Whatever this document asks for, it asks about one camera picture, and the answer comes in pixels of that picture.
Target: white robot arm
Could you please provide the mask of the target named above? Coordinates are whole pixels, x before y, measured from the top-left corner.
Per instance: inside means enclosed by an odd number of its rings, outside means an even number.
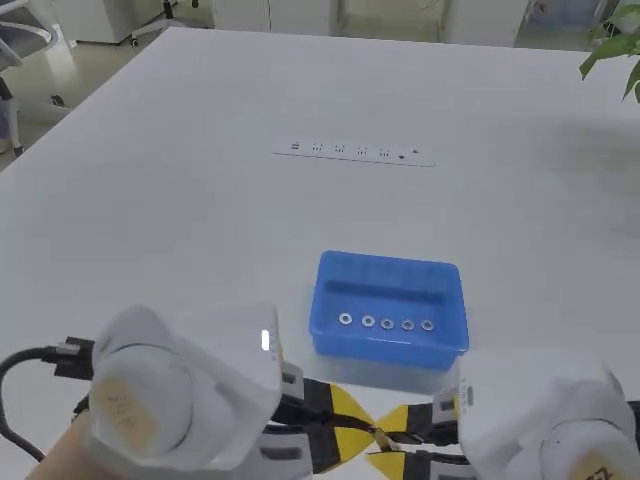
[[[88,452],[131,480],[309,476],[305,432],[266,428],[283,395],[303,398],[302,372],[281,360],[275,308],[209,312],[196,324],[213,322],[216,338],[187,340],[133,307],[107,326],[93,349]],[[457,368],[457,386],[433,408],[456,418],[470,468],[412,478],[640,479],[634,413],[599,360],[470,352]]]
[[[634,412],[591,355],[471,352],[458,395],[460,445],[480,478],[640,478]]]

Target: cable connector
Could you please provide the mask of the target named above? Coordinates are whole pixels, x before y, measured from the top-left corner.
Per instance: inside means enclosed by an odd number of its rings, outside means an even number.
[[[42,361],[56,366],[54,375],[76,380],[91,380],[91,353],[95,342],[84,338],[67,337],[64,343],[46,347]]]

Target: yellow and black tape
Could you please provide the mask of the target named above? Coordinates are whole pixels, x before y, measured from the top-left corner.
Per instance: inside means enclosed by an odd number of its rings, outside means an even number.
[[[378,423],[389,438],[398,443],[420,445],[432,443],[446,446],[458,443],[458,428],[455,421],[433,423],[433,405],[400,405]]]
[[[371,417],[337,385],[304,379],[305,406],[345,415],[373,425]],[[357,428],[311,424],[305,427],[313,460],[313,473],[327,472],[348,462],[373,442],[370,432]]]
[[[304,426],[315,474],[348,462],[375,441],[383,451],[368,458],[390,480],[428,479],[428,475],[422,477],[422,473],[416,473],[423,471],[427,458],[419,452],[407,454],[397,451],[396,444],[457,443],[455,422],[434,425],[431,404],[400,405],[374,422],[339,386],[305,378],[304,407],[334,416],[333,422],[310,422]]]

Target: plant leaf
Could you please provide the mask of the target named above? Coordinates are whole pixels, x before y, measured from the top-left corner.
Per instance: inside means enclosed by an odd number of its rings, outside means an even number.
[[[636,43],[635,36],[635,32],[633,34],[620,34],[616,35],[613,38],[609,38],[598,45],[598,47],[593,51],[589,58],[587,58],[584,63],[580,65],[580,73],[582,73],[582,79],[584,80],[585,77],[589,74],[593,66],[596,64],[596,61],[604,60],[605,58],[619,57],[633,51]]]
[[[631,70],[629,75],[629,81],[627,82],[627,88],[624,90],[624,96],[622,99],[627,98],[627,95],[631,93],[631,90],[636,86],[636,83],[640,82],[640,60],[636,63],[636,66]]]
[[[627,15],[633,15],[634,13],[637,14],[637,15],[640,15],[640,5],[638,5],[638,4],[636,4],[636,5],[625,5],[624,7],[619,9],[616,13],[611,15],[609,20],[616,20],[616,19],[619,19],[619,18],[626,17]]]
[[[591,69],[593,68],[593,66],[596,64],[596,62],[598,61],[598,59],[596,58],[596,56],[592,53],[591,55],[589,55],[589,58],[587,58],[582,65],[580,65],[580,73],[582,74],[582,79],[584,80],[585,78],[587,78],[587,75],[589,75],[589,72],[591,71]]]

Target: green plant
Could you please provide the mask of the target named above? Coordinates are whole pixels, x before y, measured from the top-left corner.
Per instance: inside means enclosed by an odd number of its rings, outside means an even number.
[[[627,5],[621,8],[607,22],[612,22],[627,15],[640,15],[640,5]],[[603,26],[601,25],[592,32],[591,39],[596,38],[602,31]],[[615,37],[608,38],[598,45],[589,58],[580,65],[582,79],[586,78],[598,60],[621,57],[623,55],[627,57],[640,55],[640,27],[636,28],[632,33],[621,33]],[[626,98],[632,91],[636,95],[636,100],[640,103],[640,61],[631,70],[622,98]]]

